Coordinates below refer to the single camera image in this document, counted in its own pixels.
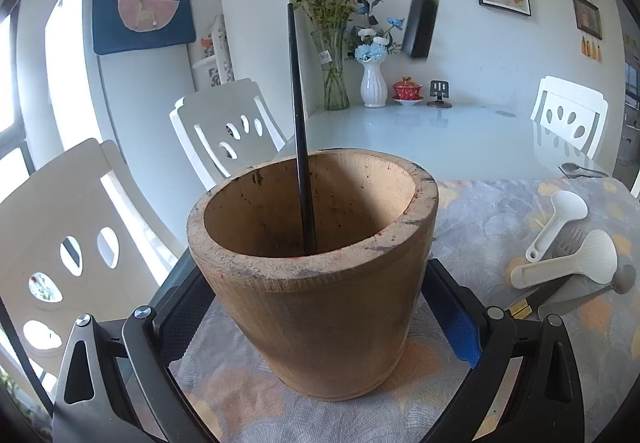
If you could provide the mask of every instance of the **tablecloth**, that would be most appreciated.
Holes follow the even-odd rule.
[[[486,306],[506,308],[513,267],[550,219],[550,196],[564,189],[588,204],[586,232],[612,236],[619,264],[640,262],[640,204],[620,182],[606,179],[438,182],[440,206],[432,254]],[[553,300],[599,285],[573,277]],[[457,360],[420,296],[404,355],[389,378],[363,397],[323,403],[290,391],[214,301],[185,355],[170,364],[188,400],[223,443],[415,443],[442,413],[468,371]],[[563,317],[584,397],[586,441],[616,412],[640,373],[640,287],[598,296]],[[517,365],[487,413],[490,431],[511,391]]]

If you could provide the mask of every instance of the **black clamp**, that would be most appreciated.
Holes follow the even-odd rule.
[[[577,365],[562,320],[515,320],[484,308],[437,260],[427,263],[422,293],[456,355],[472,366],[458,391],[420,443],[466,443],[478,432],[507,366],[523,357],[497,428],[484,443],[584,441]],[[193,315],[190,300],[206,295],[200,320],[213,300],[196,268],[160,306],[142,306],[126,320],[76,321],[62,362],[53,416],[54,443],[151,443],[127,394],[117,358],[129,359],[146,402],[169,443],[218,443],[166,368],[165,327]]]

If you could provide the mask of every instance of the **window frame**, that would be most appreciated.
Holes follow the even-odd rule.
[[[14,123],[7,129],[0,132],[0,159],[19,148],[22,152],[24,164],[27,167],[29,175],[35,172],[33,159],[27,145],[27,133],[24,127],[24,119],[22,118],[22,109],[20,107],[20,93],[18,92],[18,71],[17,71],[17,35],[18,35],[18,14],[20,13],[20,3],[16,4],[11,13],[9,13],[9,58],[10,71],[12,78],[12,103],[14,108]]]
[[[626,76],[625,76],[625,94],[629,98],[631,98],[631,99],[635,100],[636,102],[640,103],[640,71],[638,71],[635,67],[633,67],[628,62],[625,62],[625,64],[626,64],[626,70],[627,71],[629,70],[629,68],[631,68],[636,72],[636,93],[634,93],[631,90],[629,90],[629,88],[628,88],[629,83],[626,81]]]

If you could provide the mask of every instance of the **bowl rim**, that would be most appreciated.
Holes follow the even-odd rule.
[[[318,155],[365,155],[394,163],[412,178],[414,195],[404,213],[387,227],[353,245],[302,257],[245,255],[231,251],[211,238],[204,225],[207,205],[218,192],[246,174],[268,165],[287,162],[295,159],[295,156],[249,167],[206,192],[189,215],[188,244],[194,260],[205,275],[243,286],[255,287],[259,281],[261,289],[271,288],[272,291],[285,291],[278,283],[287,281],[286,291],[292,291],[291,283],[294,281],[298,281],[300,287],[307,287],[318,279],[326,283],[368,273],[373,261],[378,264],[380,259],[400,257],[432,230],[438,209],[438,187],[422,167],[398,156],[364,149],[336,148],[309,153],[309,156]]]

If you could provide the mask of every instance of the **wooden mortar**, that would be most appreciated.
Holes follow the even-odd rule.
[[[337,401],[375,389],[402,355],[438,188],[414,163],[379,152],[312,152],[309,165],[317,255],[303,256],[293,157],[212,188],[187,237],[273,373],[297,393]]]

